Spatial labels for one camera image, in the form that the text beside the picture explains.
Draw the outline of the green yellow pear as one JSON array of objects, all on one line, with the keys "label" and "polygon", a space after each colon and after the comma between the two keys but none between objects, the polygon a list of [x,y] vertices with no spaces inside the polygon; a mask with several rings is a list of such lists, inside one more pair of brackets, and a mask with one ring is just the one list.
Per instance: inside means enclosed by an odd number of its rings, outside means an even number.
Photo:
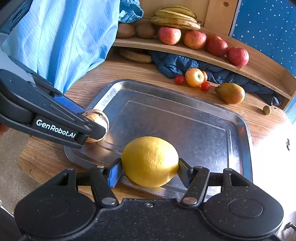
[{"label": "green yellow pear", "polygon": [[245,98],[245,90],[234,83],[223,83],[215,87],[215,92],[227,104],[239,104]]}]

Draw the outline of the red apple right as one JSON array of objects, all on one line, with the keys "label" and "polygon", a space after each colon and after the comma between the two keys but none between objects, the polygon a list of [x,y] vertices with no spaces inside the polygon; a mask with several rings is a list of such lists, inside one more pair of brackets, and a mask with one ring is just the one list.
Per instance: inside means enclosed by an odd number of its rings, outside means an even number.
[{"label": "red apple right", "polygon": [[231,47],[226,55],[228,61],[238,67],[246,66],[249,61],[249,53],[243,48]]}]

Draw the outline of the light blue striped garment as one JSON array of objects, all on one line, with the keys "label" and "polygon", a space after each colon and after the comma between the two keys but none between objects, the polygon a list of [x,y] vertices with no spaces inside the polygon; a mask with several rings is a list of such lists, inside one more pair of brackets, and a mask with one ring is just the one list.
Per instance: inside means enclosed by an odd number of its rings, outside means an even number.
[{"label": "light blue striped garment", "polygon": [[65,93],[105,61],[115,41],[119,1],[33,1],[3,51]]}]

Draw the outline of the right kiwi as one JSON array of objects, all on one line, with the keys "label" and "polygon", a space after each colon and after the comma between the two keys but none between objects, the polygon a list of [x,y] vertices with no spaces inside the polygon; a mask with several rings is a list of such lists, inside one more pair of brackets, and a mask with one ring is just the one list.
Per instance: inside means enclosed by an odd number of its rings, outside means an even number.
[{"label": "right kiwi", "polygon": [[136,34],[143,39],[151,39],[156,35],[156,29],[151,23],[145,23],[136,27]]}]

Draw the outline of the yellow lemon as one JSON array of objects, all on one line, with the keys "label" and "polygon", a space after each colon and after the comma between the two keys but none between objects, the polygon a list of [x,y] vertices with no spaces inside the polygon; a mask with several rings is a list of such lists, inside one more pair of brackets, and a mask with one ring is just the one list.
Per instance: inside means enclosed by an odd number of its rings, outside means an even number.
[{"label": "yellow lemon", "polygon": [[179,170],[177,150],[157,137],[140,137],[128,143],[121,155],[121,162],[126,176],[144,187],[163,186]]}]

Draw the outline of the small yellow red apple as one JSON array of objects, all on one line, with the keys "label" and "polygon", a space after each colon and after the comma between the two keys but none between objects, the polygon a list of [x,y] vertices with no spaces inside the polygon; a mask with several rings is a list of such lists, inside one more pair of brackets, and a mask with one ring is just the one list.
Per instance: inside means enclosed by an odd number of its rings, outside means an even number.
[{"label": "small yellow red apple", "polygon": [[203,72],[198,68],[190,68],[185,73],[186,83],[192,87],[200,86],[205,78]]}]

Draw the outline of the top yellow banana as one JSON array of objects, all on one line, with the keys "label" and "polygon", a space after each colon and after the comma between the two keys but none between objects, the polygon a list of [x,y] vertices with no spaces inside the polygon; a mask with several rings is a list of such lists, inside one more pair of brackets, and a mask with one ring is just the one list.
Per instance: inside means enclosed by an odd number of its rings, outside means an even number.
[{"label": "top yellow banana", "polygon": [[161,8],[161,10],[174,11],[176,13],[188,15],[194,19],[197,19],[197,15],[193,11],[191,11],[189,8],[186,8],[184,6],[166,6]]}]

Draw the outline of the pale red apple left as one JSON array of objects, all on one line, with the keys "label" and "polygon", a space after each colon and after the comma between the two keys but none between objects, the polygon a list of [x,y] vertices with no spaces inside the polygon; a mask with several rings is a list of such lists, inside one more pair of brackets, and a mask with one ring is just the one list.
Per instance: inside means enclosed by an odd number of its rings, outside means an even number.
[{"label": "pale red apple left", "polygon": [[161,27],[158,30],[158,38],[159,40],[167,45],[175,45],[177,44],[182,36],[182,32],[177,28],[170,27]]}]

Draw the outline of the brown bruised banana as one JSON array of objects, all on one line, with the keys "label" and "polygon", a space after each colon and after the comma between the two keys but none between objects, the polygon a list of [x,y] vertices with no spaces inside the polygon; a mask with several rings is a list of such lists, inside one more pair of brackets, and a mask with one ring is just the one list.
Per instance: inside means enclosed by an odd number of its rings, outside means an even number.
[{"label": "brown bruised banana", "polygon": [[187,30],[200,30],[201,26],[191,20],[171,18],[165,16],[154,16],[151,18],[151,23],[158,26],[187,29]]}]

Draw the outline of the dark blue jacket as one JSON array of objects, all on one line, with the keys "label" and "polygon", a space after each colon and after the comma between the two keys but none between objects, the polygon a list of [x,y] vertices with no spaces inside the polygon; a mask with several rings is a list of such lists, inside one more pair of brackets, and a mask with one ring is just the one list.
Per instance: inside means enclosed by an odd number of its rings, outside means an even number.
[{"label": "dark blue jacket", "polygon": [[215,84],[234,83],[241,86],[245,92],[257,94],[268,105],[281,105],[281,95],[270,88],[233,71],[200,60],[175,54],[158,51],[149,51],[149,54],[151,55],[152,61],[155,63],[158,71],[163,73],[163,75],[167,78],[173,79],[177,75],[184,75],[186,71],[191,68],[198,68],[207,73],[209,82]]}]

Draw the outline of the middle yellow banana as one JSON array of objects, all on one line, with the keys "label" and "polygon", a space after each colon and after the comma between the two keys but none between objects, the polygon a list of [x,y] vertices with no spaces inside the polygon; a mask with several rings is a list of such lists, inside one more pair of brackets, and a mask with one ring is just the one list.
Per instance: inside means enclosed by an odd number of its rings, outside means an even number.
[{"label": "middle yellow banana", "polygon": [[182,14],[182,13],[177,13],[175,11],[168,11],[168,10],[164,10],[164,9],[158,9],[154,12],[155,16],[164,16],[164,17],[169,17],[169,18],[179,18],[179,19],[183,19],[183,20],[189,20],[192,21],[194,23],[197,23],[197,20],[194,19],[191,16]]}]

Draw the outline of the small brown longan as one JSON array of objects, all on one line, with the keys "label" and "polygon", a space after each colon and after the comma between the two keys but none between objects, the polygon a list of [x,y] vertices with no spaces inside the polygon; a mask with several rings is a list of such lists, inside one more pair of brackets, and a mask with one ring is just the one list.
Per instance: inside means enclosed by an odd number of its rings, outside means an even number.
[{"label": "small brown longan", "polygon": [[263,112],[265,115],[270,115],[271,114],[271,107],[269,105],[265,105],[263,107]]}]

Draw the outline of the cherry tomato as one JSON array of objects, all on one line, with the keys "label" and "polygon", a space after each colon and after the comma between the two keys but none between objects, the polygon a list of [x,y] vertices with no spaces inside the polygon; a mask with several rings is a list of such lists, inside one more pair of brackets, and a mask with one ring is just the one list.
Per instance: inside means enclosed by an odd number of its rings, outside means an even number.
[{"label": "cherry tomato", "polygon": [[208,81],[204,81],[202,84],[201,84],[201,90],[203,92],[208,92],[211,88],[211,85]]},{"label": "cherry tomato", "polygon": [[176,85],[182,85],[186,82],[186,78],[184,75],[177,75],[175,78],[174,78],[174,82]]}]

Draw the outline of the yellow banana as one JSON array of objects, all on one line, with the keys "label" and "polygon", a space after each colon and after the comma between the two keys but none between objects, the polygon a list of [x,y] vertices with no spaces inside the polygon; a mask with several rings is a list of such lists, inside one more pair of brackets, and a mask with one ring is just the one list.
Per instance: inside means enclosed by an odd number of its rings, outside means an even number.
[{"label": "yellow banana", "polygon": [[161,8],[161,10],[174,11],[176,13],[188,15],[194,19],[197,19],[197,15],[193,11],[191,11],[189,8],[186,8],[184,6],[166,6]]},{"label": "yellow banana", "polygon": [[194,19],[191,16],[182,14],[182,13],[177,13],[175,11],[168,11],[168,10],[164,10],[164,9],[158,9],[154,12],[155,16],[164,16],[164,17],[169,17],[169,18],[179,18],[179,19],[183,19],[183,20],[189,20],[192,21],[194,23],[197,23],[197,20]]}]

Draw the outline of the blue shoe cover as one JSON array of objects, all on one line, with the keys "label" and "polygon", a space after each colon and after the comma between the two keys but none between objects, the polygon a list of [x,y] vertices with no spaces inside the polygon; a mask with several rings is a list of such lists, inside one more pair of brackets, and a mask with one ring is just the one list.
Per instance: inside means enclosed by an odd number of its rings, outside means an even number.
[{"label": "blue shoe cover", "polygon": [[139,0],[122,0],[119,5],[120,23],[130,24],[139,21],[144,16]]}]

